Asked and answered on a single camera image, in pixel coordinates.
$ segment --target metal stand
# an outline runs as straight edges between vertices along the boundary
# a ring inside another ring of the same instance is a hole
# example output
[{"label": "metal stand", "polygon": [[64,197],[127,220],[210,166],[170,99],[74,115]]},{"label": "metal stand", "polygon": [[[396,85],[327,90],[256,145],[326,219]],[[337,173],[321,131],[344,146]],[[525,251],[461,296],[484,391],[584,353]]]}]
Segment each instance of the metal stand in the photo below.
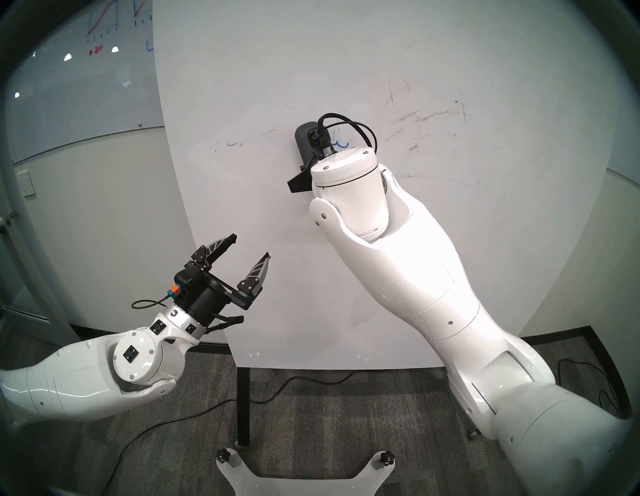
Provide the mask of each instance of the metal stand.
[{"label": "metal stand", "polygon": [[271,479],[256,476],[231,448],[218,451],[216,464],[237,496],[374,496],[396,467],[391,452],[379,451],[352,479]]},{"label": "metal stand", "polygon": [[473,441],[475,439],[480,439],[482,437],[482,433],[478,429],[471,429],[467,431],[467,439]]},{"label": "metal stand", "polygon": [[251,426],[249,420],[249,394],[251,390],[251,369],[237,367],[236,405],[237,433],[236,448],[249,448],[251,444]]}]

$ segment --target whiteboard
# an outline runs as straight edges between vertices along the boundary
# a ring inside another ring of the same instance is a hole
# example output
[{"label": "whiteboard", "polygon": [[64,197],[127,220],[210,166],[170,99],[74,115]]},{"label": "whiteboard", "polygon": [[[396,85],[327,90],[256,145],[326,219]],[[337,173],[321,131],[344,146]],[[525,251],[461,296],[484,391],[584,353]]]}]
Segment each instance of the whiteboard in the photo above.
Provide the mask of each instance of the whiteboard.
[{"label": "whiteboard", "polygon": [[[213,272],[272,255],[240,367],[441,365],[381,308],[289,192],[296,128],[337,112],[456,246],[483,305],[518,335],[589,217],[611,154],[620,70],[569,1],[156,0],[166,131],[196,243],[235,232]],[[361,141],[348,128],[341,146]]]},{"label": "whiteboard", "polygon": [[101,0],[38,46],[5,86],[12,161],[164,125],[152,24],[152,0]]}]

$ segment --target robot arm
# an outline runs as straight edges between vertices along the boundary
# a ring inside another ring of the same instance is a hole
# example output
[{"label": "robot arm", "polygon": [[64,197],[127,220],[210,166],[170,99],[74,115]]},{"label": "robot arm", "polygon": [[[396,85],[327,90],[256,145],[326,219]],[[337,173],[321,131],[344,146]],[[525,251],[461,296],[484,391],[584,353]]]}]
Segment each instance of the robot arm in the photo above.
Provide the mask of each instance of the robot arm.
[{"label": "robot arm", "polygon": [[[148,403],[174,390],[185,353],[203,335],[240,323],[223,317],[234,303],[248,309],[262,290],[269,254],[234,289],[209,273],[236,235],[201,246],[175,275],[173,303],[149,327],[65,346],[39,364],[0,371],[0,388],[14,426],[45,419],[97,420]],[[213,327],[215,320],[222,321]],[[124,392],[118,383],[147,386]]]},{"label": "robot arm", "polygon": [[579,493],[628,421],[556,386],[542,357],[493,321],[424,205],[377,161],[373,173],[368,166],[354,173],[355,162],[372,155],[371,148],[346,150],[311,168],[312,219],[371,296],[429,342],[454,396],[485,437],[499,440],[528,492]]}]

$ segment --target white cylindrical joint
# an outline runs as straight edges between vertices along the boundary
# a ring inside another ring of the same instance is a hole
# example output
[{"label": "white cylindrical joint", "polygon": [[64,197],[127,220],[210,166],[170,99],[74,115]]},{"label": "white cylindrical joint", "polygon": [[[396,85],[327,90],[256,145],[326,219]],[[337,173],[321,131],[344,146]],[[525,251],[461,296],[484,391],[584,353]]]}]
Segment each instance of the white cylindrical joint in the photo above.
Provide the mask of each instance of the white cylindrical joint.
[{"label": "white cylindrical joint", "polygon": [[371,242],[389,223],[385,188],[373,148],[350,148],[311,167],[313,192],[330,202],[349,230]]},{"label": "white cylindrical joint", "polygon": [[162,347],[142,329],[127,332],[113,352],[113,368],[126,382],[142,384],[157,372],[163,360]]}]

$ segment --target black cable on floor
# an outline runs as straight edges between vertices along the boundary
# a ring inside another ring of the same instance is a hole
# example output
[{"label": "black cable on floor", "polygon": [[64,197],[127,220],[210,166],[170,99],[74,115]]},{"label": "black cable on floor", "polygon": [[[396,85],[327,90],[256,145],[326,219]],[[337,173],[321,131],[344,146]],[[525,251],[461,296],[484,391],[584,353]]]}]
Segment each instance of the black cable on floor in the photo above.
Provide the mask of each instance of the black cable on floor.
[{"label": "black cable on floor", "polygon": [[[295,379],[314,382],[316,384],[322,384],[324,386],[335,386],[335,385],[338,385],[338,384],[342,384],[343,382],[345,382],[348,379],[350,379],[354,374],[358,374],[360,372],[386,372],[386,371],[384,371],[384,370],[382,370],[382,371],[375,371],[375,370],[374,371],[365,371],[365,370],[353,371],[353,372],[350,372],[349,374],[347,374],[346,377],[340,379],[339,381],[335,381],[335,382],[321,381],[319,379],[313,379],[311,377],[293,376],[293,377],[290,377],[289,379],[287,379],[286,381],[284,381],[282,386],[280,386],[280,388],[270,398],[265,399],[265,400],[251,399],[251,400],[249,400],[249,403],[267,404],[267,403],[272,402],[274,399],[276,399],[276,396],[278,396],[278,394],[280,394],[282,392],[282,390],[287,386],[287,384],[289,384],[292,380],[295,380]],[[199,417],[201,415],[204,415],[205,413],[209,413],[209,412],[215,410],[219,406],[222,406],[222,405],[227,404],[227,403],[231,403],[232,401],[237,401],[237,398],[226,399],[224,401],[221,401],[220,403],[216,403],[214,406],[210,406],[209,408],[207,408],[206,410],[203,410],[202,412],[194,413],[192,415],[187,415],[186,417],[179,417],[178,419],[171,419],[171,420],[165,420],[163,422],[158,422],[157,424],[154,424],[154,425],[148,427],[147,429],[145,429],[144,431],[142,431],[140,434],[138,434],[136,437],[134,437],[131,441],[129,441],[129,443],[122,449],[122,451],[120,451],[120,455],[118,457],[118,460],[116,461],[116,465],[113,467],[113,471],[111,473],[111,476],[109,477],[109,480],[107,481],[106,485],[104,486],[104,489],[102,490],[102,493],[100,493],[100,496],[103,496],[106,493],[107,489],[109,488],[109,484],[111,484],[111,481],[113,480],[113,477],[116,474],[116,470],[118,469],[118,465],[120,464],[120,460],[122,459],[122,455],[124,455],[124,452],[127,450],[127,448],[129,446],[131,446],[135,441],[140,439],[144,434],[146,434],[149,431],[155,429],[156,427],[164,426],[166,424],[173,424],[174,422],[180,422],[182,420],[194,419],[195,417]]]},{"label": "black cable on floor", "polygon": [[[562,358],[561,360],[558,361],[558,385],[562,386],[562,376],[560,374],[560,364],[562,362],[570,362],[572,364],[576,364],[576,365],[588,365],[594,369],[596,369],[600,374],[602,374],[604,376],[604,378],[607,380],[607,384],[609,384],[609,390],[611,391],[611,395],[613,396],[613,398],[616,400],[616,403],[619,405],[620,403],[618,402],[618,397],[616,397],[616,393],[613,390],[613,386],[611,385],[611,381],[609,380],[609,376],[606,374],[605,371],[603,371],[601,368],[596,367],[595,365],[589,363],[589,362],[576,362],[575,360],[571,360],[570,358]],[[601,395],[602,393],[604,393],[604,396],[607,397],[607,399],[609,400],[609,402],[611,403],[611,406],[613,406],[613,408],[616,409],[616,413],[614,413],[614,416],[616,416],[617,414],[619,414],[620,409],[618,408],[618,405],[616,405],[616,403],[613,403],[613,401],[611,401],[611,398],[609,397],[609,395],[607,394],[607,392],[602,389],[600,390],[600,392],[598,393],[598,403],[600,403],[600,407],[604,410],[603,406],[602,406],[602,399],[601,399]]]}]

